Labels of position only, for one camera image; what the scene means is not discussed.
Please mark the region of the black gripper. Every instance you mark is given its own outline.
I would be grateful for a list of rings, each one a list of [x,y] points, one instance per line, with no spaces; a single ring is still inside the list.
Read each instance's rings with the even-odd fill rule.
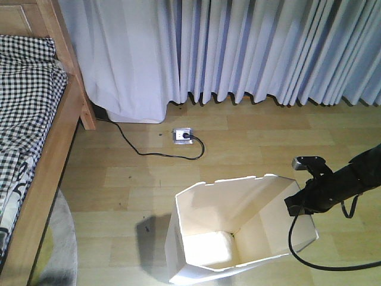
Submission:
[[[328,167],[303,167],[312,174],[304,189],[285,199],[290,216],[324,213],[351,197],[351,167],[336,172]]]

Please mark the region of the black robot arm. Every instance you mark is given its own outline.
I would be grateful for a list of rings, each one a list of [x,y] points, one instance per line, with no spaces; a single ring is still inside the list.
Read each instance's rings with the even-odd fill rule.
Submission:
[[[380,145],[357,155],[335,172],[319,156],[295,157],[292,167],[307,170],[313,177],[302,190],[285,199],[289,215],[325,213],[348,198],[380,186]]]

